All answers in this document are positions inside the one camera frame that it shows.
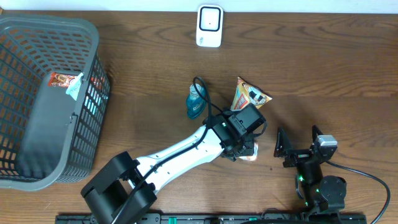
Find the teal tissue pack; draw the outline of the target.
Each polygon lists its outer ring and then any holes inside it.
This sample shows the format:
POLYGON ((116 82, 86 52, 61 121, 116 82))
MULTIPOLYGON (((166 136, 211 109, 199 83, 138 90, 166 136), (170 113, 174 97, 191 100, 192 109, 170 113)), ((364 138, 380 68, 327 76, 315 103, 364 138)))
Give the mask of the teal tissue pack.
POLYGON ((81 87, 81 79, 83 77, 83 73, 77 75, 74 79, 70 81, 70 84, 66 90, 66 94, 71 96, 75 101, 78 98, 78 94, 81 87))

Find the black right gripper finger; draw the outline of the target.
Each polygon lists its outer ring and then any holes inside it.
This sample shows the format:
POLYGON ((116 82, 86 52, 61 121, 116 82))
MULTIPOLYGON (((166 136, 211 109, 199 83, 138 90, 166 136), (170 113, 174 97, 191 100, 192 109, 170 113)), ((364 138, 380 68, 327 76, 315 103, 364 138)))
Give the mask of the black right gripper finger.
POLYGON ((320 131, 317 125, 312 126, 312 140, 313 142, 320 142, 320 138, 323 137, 323 133, 320 131))
POLYGON ((282 127, 277 129, 277 141, 274 149, 274 157, 286 157, 292 150, 292 143, 282 127))

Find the blue mouthwash bottle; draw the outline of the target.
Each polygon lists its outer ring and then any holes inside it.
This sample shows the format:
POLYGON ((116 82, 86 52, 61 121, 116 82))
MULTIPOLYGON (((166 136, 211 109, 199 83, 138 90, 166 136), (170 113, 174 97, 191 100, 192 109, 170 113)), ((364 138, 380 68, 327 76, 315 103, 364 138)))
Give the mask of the blue mouthwash bottle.
POLYGON ((205 101, 202 98, 205 96, 204 88, 199 84, 192 84, 190 92, 186 100, 187 116, 190 119, 195 119, 202 114, 205 109, 205 101))

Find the small orange snack packet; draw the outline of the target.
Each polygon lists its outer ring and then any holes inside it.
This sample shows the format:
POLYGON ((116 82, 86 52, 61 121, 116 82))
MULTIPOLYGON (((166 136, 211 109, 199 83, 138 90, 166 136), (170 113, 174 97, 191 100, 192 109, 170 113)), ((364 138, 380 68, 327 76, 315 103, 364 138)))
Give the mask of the small orange snack packet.
POLYGON ((240 156, 239 158, 244 161, 255 161, 258 156, 258 142, 254 142, 254 154, 251 156, 240 156))

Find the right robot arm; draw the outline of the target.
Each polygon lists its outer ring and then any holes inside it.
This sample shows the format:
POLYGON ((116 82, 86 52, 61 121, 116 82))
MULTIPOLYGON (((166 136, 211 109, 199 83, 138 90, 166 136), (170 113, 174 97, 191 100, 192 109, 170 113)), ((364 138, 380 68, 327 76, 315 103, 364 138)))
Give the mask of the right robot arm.
POLYGON ((324 176, 321 164, 331 159, 338 148, 337 140, 312 126, 312 144, 308 149, 294 149, 282 128, 277 130, 274 157, 284 159, 285 168, 297 169, 296 189, 302 189, 309 211, 305 217, 321 213, 334 213, 345 207, 346 181, 334 175, 324 176))

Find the red brown snack bar wrapper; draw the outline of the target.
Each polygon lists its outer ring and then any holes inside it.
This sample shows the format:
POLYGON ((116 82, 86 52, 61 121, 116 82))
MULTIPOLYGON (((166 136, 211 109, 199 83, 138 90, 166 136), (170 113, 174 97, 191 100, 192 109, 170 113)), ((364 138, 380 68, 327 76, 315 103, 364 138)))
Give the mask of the red brown snack bar wrapper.
POLYGON ((68 88, 75 78, 75 75, 66 75, 62 73, 52 72, 50 74, 48 86, 68 88))

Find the yellow chips bag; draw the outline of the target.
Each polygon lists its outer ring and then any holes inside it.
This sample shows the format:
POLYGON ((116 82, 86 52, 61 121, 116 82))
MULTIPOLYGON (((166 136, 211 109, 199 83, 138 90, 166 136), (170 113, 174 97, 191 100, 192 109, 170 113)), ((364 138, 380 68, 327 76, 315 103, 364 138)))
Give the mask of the yellow chips bag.
POLYGON ((264 93, 258 87, 249 84, 241 77, 238 77, 236 92, 230 110, 239 111, 249 104, 253 104, 257 109, 259 109, 270 100, 272 100, 271 96, 264 93))

